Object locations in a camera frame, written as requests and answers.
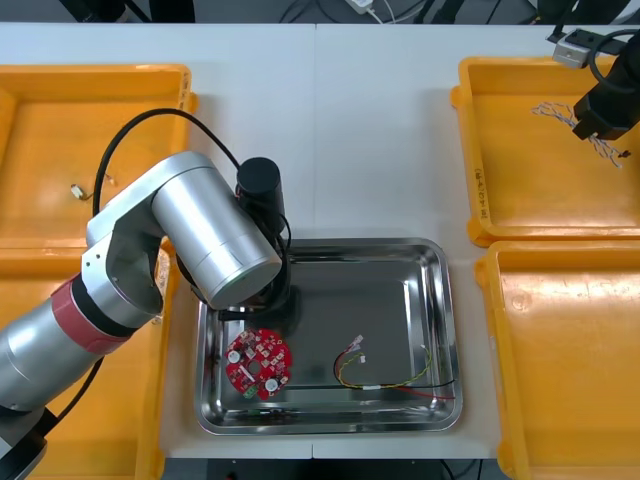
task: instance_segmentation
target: white cable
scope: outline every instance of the white cable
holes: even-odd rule
[[[369,9],[367,10],[367,13],[371,15],[375,19],[375,21],[378,22],[380,25],[384,25],[384,22],[380,20],[380,18],[376,15],[376,13],[373,10]]]
[[[396,18],[396,23],[401,23],[404,22],[406,20],[409,20],[413,17],[415,17],[417,14],[420,13],[420,10],[422,10],[422,5],[424,4],[424,2],[420,3],[419,5],[416,6],[416,8],[413,9],[413,12],[409,12],[406,15],[400,17],[400,18]]]
[[[391,5],[389,5],[389,0],[382,0],[384,4],[387,6],[387,10],[389,10],[389,15],[391,15],[391,23],[396,23],[396,16],[393,14],[393,9]]]

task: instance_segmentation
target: yellow wire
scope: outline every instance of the yellow wire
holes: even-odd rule
[[[418,373],[417,375],[415,375],[413,378],[410,378],[409,380],[406,380],[402,383],[396,383],[395,385],[380,385],[380,388],[397,388],[397,387],[404,387],[406,385],[409,385],[410,383],[415,382],[416,380],[418,380],[420,377],[424,376],[430,369],[431,369],[431,352],[427,349],[425,349],[425,351],[427,352],[427,366],[424,367],[424,370],[422,370],[420,373]],[[364,355],[364,353],[358,353],[356,355],[354,355],[353,357],[351,357],[349,360],[347,360],[346,362],[344,362],[341,366],[340,366],[340,370],[338,370],[338,381],[345,387],[348,388],[362,388],[364,385],[354,385],[352,383],[348,383],[345,382],[344,380],[342,380],[342,370],[344,370],[344,368],[349,365],[350,363],[353,363],[357,358],[362,357]]]

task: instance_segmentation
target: white table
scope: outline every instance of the white table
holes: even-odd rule
[[[283,174],[296,237],[419,236],[446,252],[464,394],[445,432],[221,437],[193,415],[195,303],[175,302],[161,445],[181,458],[486,458],[500,440],[484,306],[473,280],[449,90],[467,56],[550,55],[545,27],[8,25],[0,62],[183,63],[198,116],[239,159]],[[195,149],[231,165],[198,132]]]

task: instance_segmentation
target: yellow tray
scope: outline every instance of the yellow tray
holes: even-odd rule
[[[475,274],[504,473],[640,478],[640,241],[497,242]]]
[[[194,108],[180,65],[0,66],[0,248],[85,246],[100,158],[118,129],[157,107]],[[184,150],[189,124],[146,120],[117,148],[103,200],[170,154]]]
[[[610,62],[602,63],[608,71]],[[573,106],[595,80],[545,58],[468,58],[451,93],[458,111],[471,204],[468,233],[496,240],[640,238],[640,136],[614,142],[623,167],[598,156],[568,125],[531,113]]]
[[[0,328],[35,307],[78,273],[82,249],[0,250]],[[158,280],[166,292],[162,319],[147,324],[105,358],[82,400],[47,437],[47,453],[34,478],[147,480],[162,476],[158,448],[171,299],[177,267],[162,253]],[[82,379],[54,400],[59,413]]]

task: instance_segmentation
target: metal tray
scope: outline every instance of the metal tray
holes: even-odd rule
[[[297,240],[290,251],[292,286],[300,293],[290,318],[271,324],[220,322],[201,305],[195,408],[215,434],[303,434],[444,430],[462,410],[453,310],[442,250],[422,239]],[[221,354],[246,327],[274,328],[293,354],[289,385],[268,401],[244,398],[229,383]],[[352,383],[401,382],[430,399],[397,390],[352,390],[333,363],[358,335],[366,363],[352,365]],[[439,388],[428,388],[452,381]]]

